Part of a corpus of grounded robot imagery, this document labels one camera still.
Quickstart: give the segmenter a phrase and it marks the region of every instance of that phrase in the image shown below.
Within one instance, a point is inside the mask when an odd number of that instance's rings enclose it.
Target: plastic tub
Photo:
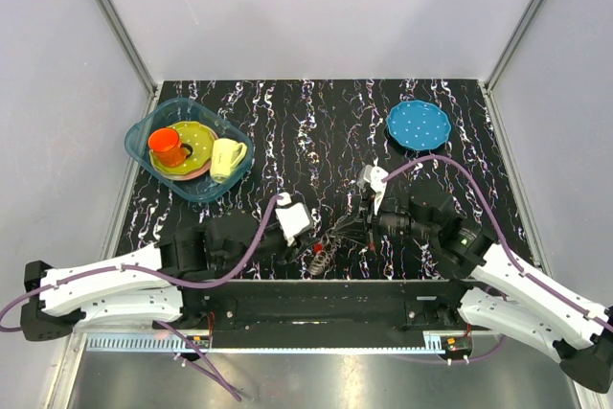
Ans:
[[[209,173],[190,181],[175,182],[162,176],[151,165],[148,155],[149,134],[159,128],[177,122],[198,121],[211,128],[219,138],[230,138],[247,145],[247,154],[238,168],[223,184],[217,184]],[[164,102],[133,126],[125,136],[125,150],[162,184],[186,200],[197,203],[214,201],[228,192],[253,165],[253,143],[246,134],[234,128],[229,122],[211,112],[199,102],[187,98],[175,98]]]

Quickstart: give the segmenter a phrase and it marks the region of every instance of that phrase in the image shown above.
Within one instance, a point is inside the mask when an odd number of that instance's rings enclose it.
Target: yellow mug handle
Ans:
[[[247,145],[245,143],[240,143],[237,145],[237,147],[240,148],[240,151],[238,152],[237,158],[234,159],[232,165],[230,166],[232,170],[236,168],[240,162],[242,162],[242,159],[245,158],[245,155],[247,154]]]

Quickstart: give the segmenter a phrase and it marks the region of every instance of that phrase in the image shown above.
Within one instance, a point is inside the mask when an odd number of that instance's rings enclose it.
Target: yellow plate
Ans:
[[[181,143],[192,147],[193,153],[189,158],[186,158],[178,167],[169,168],[160,163],[153,152],[149,151],[149,160],[151,165],[164,175],[183,175],[189,174],[195,170],[201,169],[205,163],[211,159],[213,155],[213,142],[217,138],[215,132],[200,122],[178,122],[169,126],[174,128],[179,133]]]

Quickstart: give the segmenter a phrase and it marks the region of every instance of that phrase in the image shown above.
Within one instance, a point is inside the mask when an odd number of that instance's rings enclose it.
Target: metallic floor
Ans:
[[[476,353],[491,337],[476,338]],[[469,366],[416,364],[397,356],[211,355],[243,403],[171,355],[88,352],[71,409],[471,408],[572,409],[570,381],[546,356],[508,340]],[[420,359],[439,360],[436,357]]]

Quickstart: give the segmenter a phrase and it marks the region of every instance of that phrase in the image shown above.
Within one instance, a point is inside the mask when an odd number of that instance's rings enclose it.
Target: yellow mug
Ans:
[[[211,156],[211,178],[218,183],[225,182],[237,169],[247,154],[247,145],[234,139],[219,138],[213,143]]]

